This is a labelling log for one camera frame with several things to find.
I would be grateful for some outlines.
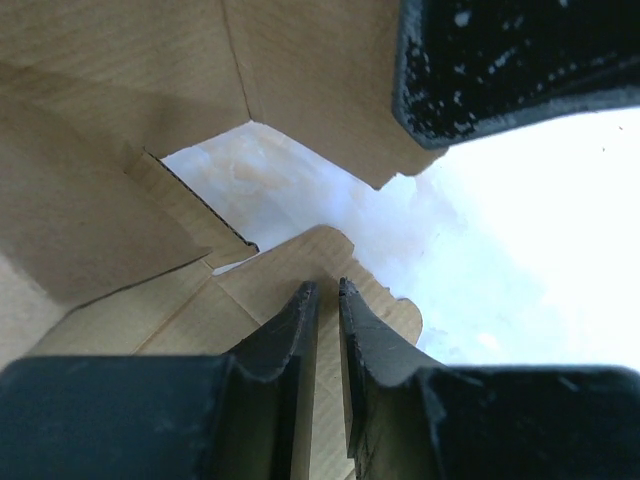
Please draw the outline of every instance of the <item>stain on white surface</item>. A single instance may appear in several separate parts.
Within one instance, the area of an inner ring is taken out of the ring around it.
[[[640,368],[639,152],[627,110],[456,146],[380,191],[256,123],[165,161],[262,251],[340,229],[442,362]]]

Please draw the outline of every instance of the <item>black plastic part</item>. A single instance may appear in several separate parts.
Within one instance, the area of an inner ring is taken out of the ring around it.
[[[2,479],[306,479],[318,292],[221,356],[42,357],[0,376]]]
[[[637,0],[403,0],[393,113],[435,149],[640,104]]]
[[[640,377],[445,367],[340,284],[349,456],[360,480],[640,478]]]

